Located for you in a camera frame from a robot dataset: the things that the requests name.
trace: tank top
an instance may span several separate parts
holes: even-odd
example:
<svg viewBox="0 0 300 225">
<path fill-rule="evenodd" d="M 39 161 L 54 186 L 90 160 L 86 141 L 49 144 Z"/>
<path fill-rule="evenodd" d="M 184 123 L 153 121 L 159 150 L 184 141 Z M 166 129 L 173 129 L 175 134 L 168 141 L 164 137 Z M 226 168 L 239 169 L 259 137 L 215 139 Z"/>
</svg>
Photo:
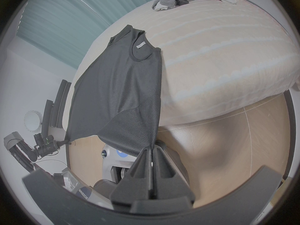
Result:
<svg viewBox="0 0 300 225">
<path fill-rule="evenodd" d="M 161 49 L 127 25 L 76 82 L 66 139 L 97 135 L 132 156 L 154 145 L 161 70 Z"/>
</svg>

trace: bed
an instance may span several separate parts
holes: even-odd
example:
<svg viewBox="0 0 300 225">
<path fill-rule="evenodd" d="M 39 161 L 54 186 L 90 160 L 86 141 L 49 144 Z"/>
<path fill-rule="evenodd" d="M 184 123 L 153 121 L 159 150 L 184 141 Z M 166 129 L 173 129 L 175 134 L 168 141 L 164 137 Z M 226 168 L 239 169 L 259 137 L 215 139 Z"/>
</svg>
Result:
<svg viewBox="0 0 300 225">
<path fill-rule="evenodd" d="M 126 14 L 92 43 L 70 86 L 65 130 L 76 81 L 127 24 L 145 30 L 162 50 L 160 126 L 226 114 L 284 92 L 299 77 L 299 51 L 288 33 L 246 0 L 193 0 L 165 11 L 152 10 L 152 3 Z"/>
</svg>

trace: white tag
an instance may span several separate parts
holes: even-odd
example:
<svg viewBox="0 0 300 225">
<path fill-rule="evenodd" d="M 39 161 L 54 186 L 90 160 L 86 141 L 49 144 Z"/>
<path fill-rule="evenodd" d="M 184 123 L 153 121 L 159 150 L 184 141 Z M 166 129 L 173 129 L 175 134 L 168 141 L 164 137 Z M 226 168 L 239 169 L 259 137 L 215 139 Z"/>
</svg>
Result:
<svg viewBox="0 0 300 225">
<path fill-rule="evenodd" d="M 137 48 L 140 48 L 140 47 L 142 47 L 145 44 L 146 44 L 145 42 L 142 42 L 140 45 L 137 45 Z"/>
</svg>

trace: neckline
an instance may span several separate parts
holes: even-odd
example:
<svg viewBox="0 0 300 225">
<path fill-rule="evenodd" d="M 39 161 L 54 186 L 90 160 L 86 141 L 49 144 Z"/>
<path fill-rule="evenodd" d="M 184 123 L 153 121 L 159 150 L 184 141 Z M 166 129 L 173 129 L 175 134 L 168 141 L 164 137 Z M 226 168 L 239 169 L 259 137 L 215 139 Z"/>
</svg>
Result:
<svg viewBox="0 0 300 225">
<path fill-rule="evenodd" d="M 151 53 L 148 54 L 147 56 L 145 56 L 144 58 L 141 58 L 141 59 L 136 58 L 136 57 L 133 55 L 133 52 L 132 52 L 134 43 L 136 42 L 136 40 L 137 40 L 137 38 L 138 38 L 138 36 L 139 36 L 140 33 L 142 33 L 142 37 L 143 37 L 143 39 L 144 39 L 144 42 L 145 42 L 145 43 L 150 47 L 150 49 L 151 49 Z M 129 56 L 130 56 L 130 58 L 131 58 L 133 61 L 140 62 L 140 61 L 143 61 L 143 60 L 147 59 L 147 58 L 148 58 L 154 51 L 156 51 L 156 50 L 160 50 L 160 48 L 159 48 L 159 47 L 153 47 L 152 44 L 149 43 L 149 41 L 148 41 L 147 38 L 146 38 L 145 31 L 139 31 L 139 32 L 135 35 L 135 38 L 134 38 L 134 39 L 132 40 L 132 42 L 131 42 L 131 45 L 130 45 L 130 47 L 129 47 Z"/>
</svg>

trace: curtain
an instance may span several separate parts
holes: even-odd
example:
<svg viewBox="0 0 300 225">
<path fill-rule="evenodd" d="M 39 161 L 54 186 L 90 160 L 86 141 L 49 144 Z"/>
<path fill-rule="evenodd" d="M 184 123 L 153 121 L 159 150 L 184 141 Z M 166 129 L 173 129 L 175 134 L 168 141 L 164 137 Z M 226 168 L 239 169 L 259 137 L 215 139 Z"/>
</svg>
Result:
<svg viewBox="0 0 300 225">
<path fill-rule="evenodd" d="M 29 0 L 17 36 L 77 69 L 92 42 L 151 0 Z"/>
</svg>

